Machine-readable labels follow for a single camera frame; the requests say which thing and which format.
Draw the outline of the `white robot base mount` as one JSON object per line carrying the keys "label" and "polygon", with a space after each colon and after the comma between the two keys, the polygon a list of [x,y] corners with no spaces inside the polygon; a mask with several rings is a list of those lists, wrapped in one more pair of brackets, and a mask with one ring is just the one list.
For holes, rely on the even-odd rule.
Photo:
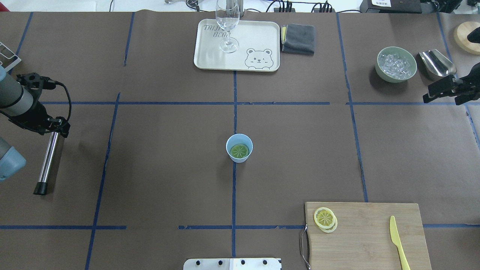
{"label": "white robot base mount", "polygon": [[281,270],[280,258],[191,258],[184,270]]}

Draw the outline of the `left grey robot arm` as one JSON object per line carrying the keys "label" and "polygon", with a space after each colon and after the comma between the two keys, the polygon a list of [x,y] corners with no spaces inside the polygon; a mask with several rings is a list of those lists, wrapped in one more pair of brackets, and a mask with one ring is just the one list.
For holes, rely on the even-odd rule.
{"label": "left grey robot arm", "polygon": [[[40,102],[43,90],[63,87],[69,104],[67,117],[53,117]],[[61,82],[41,76],[36,72],[17,75],[13,78],[5,68],[0,69],[0,110],[1,115],[18,128],[40,135],[58,133],[67,138],[70,132],[72,112],[71,97]]]}

